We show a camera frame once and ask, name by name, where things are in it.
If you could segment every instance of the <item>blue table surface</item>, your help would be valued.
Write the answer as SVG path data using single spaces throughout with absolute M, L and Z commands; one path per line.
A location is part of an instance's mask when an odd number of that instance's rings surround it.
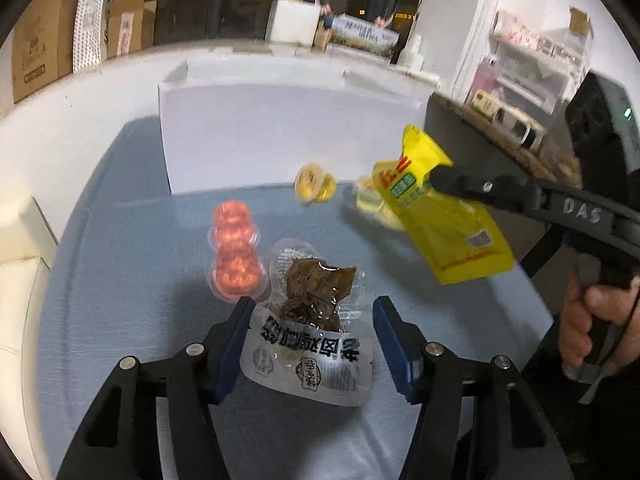
M 406 235 L 354 209 L 348 186 L 311 206 L 300 205 L 290 186 L 171 196 L 159 120 L 137 120 L 124 127 L 74 209 L 42 311 L 40 417 L 54 473 L 121 357 L 168 357 L 228 317 L 232 307 L 207 285 L 214 253 L 206 234 L 212 210 L 229 199 L 251 209 L 263 258 L 276 241 L 295 237 L 315 245 L 331 264 L 357 266 L 371 301 L 390 296 L 404 320 L 460 357 L 506 354 L 521 367 L 551 324 L 518 266 L 439 285 Z M 377 342 L 372 366 L 370 399 L 359 408 L 288 396 L 240 376 L 212 409 L 231 477 L 397 478 L 419 408 L 396 393 Z M 466 403 L 463 426 L 469 423 Z M 162 400 L 158 424 L 165 478 L 174 480 Z

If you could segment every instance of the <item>white box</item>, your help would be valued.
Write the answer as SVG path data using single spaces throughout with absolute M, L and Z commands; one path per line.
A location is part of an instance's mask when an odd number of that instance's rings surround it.
M 319 19 L 320 6 L 316 4 L 275 0 L 271 4 L 265 40 L 311 47 Z

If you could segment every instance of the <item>yellow snack bag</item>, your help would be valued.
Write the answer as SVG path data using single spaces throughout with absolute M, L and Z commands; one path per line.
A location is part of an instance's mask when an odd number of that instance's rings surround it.
M 429 174 L 441 164 L 453 165 L 431 137 L 407 126 L 402 157 L 377 163 L 374 183 L 441 284 L 511 270 L 511 248 L 484 206 L 431 186 Z

